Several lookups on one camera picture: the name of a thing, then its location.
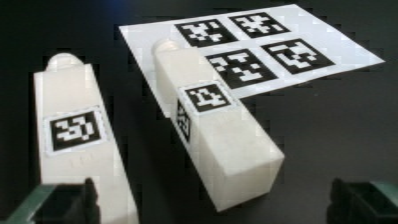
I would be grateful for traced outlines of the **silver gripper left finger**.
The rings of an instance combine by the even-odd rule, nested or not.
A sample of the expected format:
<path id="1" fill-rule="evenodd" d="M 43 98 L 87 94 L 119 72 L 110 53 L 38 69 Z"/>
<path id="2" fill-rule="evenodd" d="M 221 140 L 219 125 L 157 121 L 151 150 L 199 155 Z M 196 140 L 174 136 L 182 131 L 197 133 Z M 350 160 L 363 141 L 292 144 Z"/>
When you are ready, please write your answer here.
<path id="1" fill-rule="evenodd" d="M 82 183 L 41 184 L 2 224 L 102 224 L 93 179 Z"/>

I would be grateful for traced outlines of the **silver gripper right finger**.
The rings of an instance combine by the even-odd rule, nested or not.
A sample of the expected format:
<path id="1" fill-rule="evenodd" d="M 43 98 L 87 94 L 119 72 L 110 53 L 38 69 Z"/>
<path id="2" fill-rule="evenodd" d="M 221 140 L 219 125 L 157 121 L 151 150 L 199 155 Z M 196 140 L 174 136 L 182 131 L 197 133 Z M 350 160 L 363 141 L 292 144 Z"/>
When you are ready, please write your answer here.
<path id="1" fill-rule="evenodd" d="M 327 224 L 398 224 L 398 185 L 333 181 Z"/>

